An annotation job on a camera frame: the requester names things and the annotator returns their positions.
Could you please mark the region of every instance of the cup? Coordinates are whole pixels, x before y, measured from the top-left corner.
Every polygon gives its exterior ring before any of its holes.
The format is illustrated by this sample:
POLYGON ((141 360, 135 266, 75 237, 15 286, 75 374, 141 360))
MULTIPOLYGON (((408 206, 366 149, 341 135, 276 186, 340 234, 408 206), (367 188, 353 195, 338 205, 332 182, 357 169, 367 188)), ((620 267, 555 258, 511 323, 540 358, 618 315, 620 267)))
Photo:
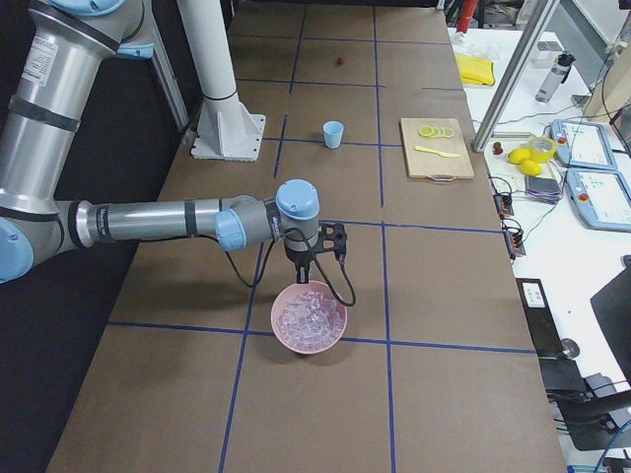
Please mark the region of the cup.
POLYGON ((339 148, 344 133, 344 125, 339 121, 327 121, 322 126, 324 132, 324 146, 331 150, 339 148))

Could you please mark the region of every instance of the yellow knife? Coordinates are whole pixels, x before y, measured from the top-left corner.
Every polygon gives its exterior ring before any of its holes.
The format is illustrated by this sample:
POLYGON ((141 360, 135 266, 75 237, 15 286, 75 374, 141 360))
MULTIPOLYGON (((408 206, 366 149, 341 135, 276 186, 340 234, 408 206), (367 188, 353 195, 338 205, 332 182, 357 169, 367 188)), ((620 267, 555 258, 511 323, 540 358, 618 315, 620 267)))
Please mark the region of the yellow knife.
POLYGON ((447 151, 434 150, 432 148, 425 148, 424 146, 415 146, 414 150, 421 151, 423 153, 434 153, 435 155, 442 156, 443 158, 459 158, 458 153, 448 153, 447 151))

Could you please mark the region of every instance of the white table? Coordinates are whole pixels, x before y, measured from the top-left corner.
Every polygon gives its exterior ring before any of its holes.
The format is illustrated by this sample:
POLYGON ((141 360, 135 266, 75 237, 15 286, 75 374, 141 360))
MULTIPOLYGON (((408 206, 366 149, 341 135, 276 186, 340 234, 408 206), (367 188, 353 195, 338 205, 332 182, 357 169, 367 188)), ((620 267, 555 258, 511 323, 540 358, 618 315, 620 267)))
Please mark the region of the white table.
MULTIPOLYGON (((488 109, 521 34, 511 31, 469 30, 466 35, 464 49, 488 53, 489 59, 494 61, 496 75, 494 87, 464 88, 471 116, 477 120, 474 121, 476 126, 488 109)), ((558 39, 553 33, 545 33, 541 40, 558 39)), ((580 51, 570 52, 580 60, 580 51)), ((534 95, 548 71, 549 69, 534 69, 528 63, 500 123, 535 113, 557 112, 572 104, 572 94, 584 95, 588 92, 578 71, 573 69, 566 83, 559 87, 549 103, 536 101, 534 95)), ((570 107, 555 114, 499 124, 495 131, 530 132, 540 136, 543 128, 553 119, 577 117, 581 114, 580 109, 570 107)), ((612 147, 621 149, 622 145, 613 131, 608 126, 607 128, 612 147)), ((492 143, 487 145, 485 158, 490 174, 507 179, 514 189, 524 190, 524 175, 518 167, 507 162, 508 153, 520 145, 520 140, 497 141, 502 141, 505 154, 494 156, 492 143)), ((619 170, 631 182, 631 160, 626 155, 615 156, 619 170)), ((542 177, 561 180, 559 169, 553 165, 544 165, 542 177)), ((501 181, 496 180, 494 184, 499 190, 506 188, 501 181)), ((537 202, 523 194, 514 196, 513 207, 515 219, 522 225, 525 234, 551 208, 549 204, 537 202)), ((624 379, 598 326, 590 298, 624 269, 621 257, 631 253, 631 234, 588 229, 580 220, 565 189, 564 197, 556 208, 529 234, 525 248, 526 256, 518 258, 513 265, 514 274, 518 278, 541 280, 559 335, 561 338, 575 340, 581 348, 581 355, 576 359, 581 375, 585 377, 601 372, 612 381, 624 379)), ((629 388, 626 383, 615 387, 619 391, 629 388)), ((567 438, 561 438, 561 443, 568 464, 596 463, 599 452, 579 452, 567 438)))

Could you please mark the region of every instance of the cutting board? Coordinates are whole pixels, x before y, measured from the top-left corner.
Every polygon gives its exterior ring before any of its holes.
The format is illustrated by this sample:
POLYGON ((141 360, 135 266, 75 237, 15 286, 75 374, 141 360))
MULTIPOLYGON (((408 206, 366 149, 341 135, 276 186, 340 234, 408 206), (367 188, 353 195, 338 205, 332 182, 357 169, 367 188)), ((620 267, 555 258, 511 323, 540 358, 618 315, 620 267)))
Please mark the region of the cutting board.
POLYGON ((460 125, 455 118, 401 118, 403 151, 407 162, 407 175, 412 178, 458 178, 473 179, 471 160, 464 145, 460 125), (450 127, 452 138, 424 138, 418 134, 423 126, 450 127), (441 156, 414 150, 424 146, 448 153, 458 153, 458 158, 441 156))

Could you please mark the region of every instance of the pink bowl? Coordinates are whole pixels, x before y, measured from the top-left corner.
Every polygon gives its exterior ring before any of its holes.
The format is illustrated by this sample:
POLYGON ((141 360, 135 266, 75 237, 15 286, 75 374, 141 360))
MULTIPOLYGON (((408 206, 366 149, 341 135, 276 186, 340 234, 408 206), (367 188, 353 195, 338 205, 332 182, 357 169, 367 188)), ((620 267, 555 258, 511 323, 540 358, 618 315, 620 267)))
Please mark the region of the pink bowl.
POLYGON ((276 338, 278 339, 278 341, 282 343, 285 347, 289 348, 291 351, 300 353, 301 355, 314 355, 316 353, 321 353, 331 348, 333 345, 335 345, 339 341, 340 338, 342 338, 342 335, 344 334, 344 330, 346 330, 346 322, 348 321, 346 307, 340 303, 337 303, 337 307, 336 307, 337 314, 341 317, 342 322, 344 324, 342 327, 342 331, 338 337, 333 339, 332 342, 328 344, 326 347, 320 348, 318 350, 313 350, 313 351, 303 351, 303 350, 299 350, 295 347, 290 346, 287 343, 287 340, 285 339, 285 336, 283 335, 283 333, 281 333, 280 326, 279 326, 279 319, 283 315, 283 311, 285 310, 285 303, 292 303, 301 294, 308 293, 309 291, 320 292, 323 294, 325 299, 330 299, 330 300, 335 301, 335 297, 333 296, 333 293, 328 288, 328 286, 326 286, 324 283, 321 283, 319 281, 310 281, 307 284, 292 284, 291 286, 288 286, 287 288, 285 288, 285 290, 283 290, 283 292, 278 295, 278 297, 274 301, 274 305, 272 306, 272 312, 271 312, 271 317, 270 317, 271 323, 272 323, 272 330, 274 331, 274 335, 276 335, 276 338))

